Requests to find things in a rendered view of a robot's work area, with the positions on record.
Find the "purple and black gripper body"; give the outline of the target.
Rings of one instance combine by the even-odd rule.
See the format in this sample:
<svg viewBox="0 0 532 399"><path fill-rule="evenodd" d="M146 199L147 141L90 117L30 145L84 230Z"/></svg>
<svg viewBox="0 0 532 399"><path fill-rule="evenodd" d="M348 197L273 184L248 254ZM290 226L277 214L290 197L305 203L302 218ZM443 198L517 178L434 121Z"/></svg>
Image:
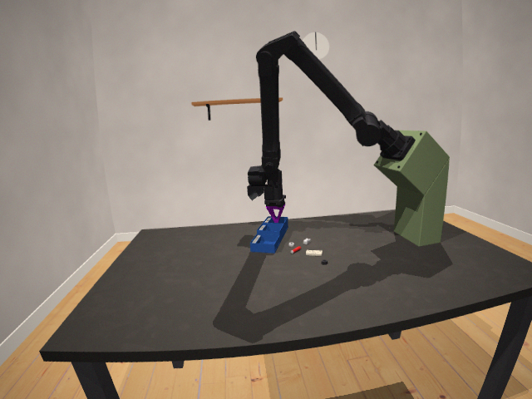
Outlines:
<svg viewBox="0 0 532 399"><path fill-rule="evenodd" d="M272 187L273 187L273 200L265 200L264 204L266 204L266 206L277 206L281 208L285 204L284 199L286 199L286 195L283 195L283 184L277 185L276 188L275 188L275 185L272 185Z"/></svg>

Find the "blue open bin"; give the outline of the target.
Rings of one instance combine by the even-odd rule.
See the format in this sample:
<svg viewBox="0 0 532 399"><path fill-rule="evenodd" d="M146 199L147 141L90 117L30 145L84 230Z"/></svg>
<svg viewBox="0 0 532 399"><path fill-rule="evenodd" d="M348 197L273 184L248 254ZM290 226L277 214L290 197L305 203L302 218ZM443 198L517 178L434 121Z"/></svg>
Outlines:
<svg viewBox="0 0 532 399"><path fill-rule="evenodd" d="M250 242L250 252L275 254L287 229L288 217L280 217L279 222L274 223L272 217L268 216Z"/></svg>

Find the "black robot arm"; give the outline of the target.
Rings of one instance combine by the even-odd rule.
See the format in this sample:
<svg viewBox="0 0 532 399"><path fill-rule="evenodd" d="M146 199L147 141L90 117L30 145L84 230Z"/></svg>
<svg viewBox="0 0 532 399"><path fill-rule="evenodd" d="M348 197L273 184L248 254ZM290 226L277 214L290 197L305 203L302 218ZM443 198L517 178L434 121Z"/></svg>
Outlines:
<svg viewBox="0 0 532 399"><path fill-rule="evenodd" d="M263 155L262 165L249 168L247 190L251 200L263 193L264 200L273 200L272 185L276 188L277 185L283 183L282 171L278 169L281 158L278 59L283 54L294 62L342 112L349 124L356 130L357 141L362 146L373 146L378 142L382 158L392 160L405 158L416 140L412 136L404 136L400 131L393 130L382 120L378 121L372 112L366 111L365 114L364 108L308 49L297 32L293 31L278 37L264 46L266 47L262 47L256 54L260 83ZM265 184L266 182L268 183Z"/></svg>

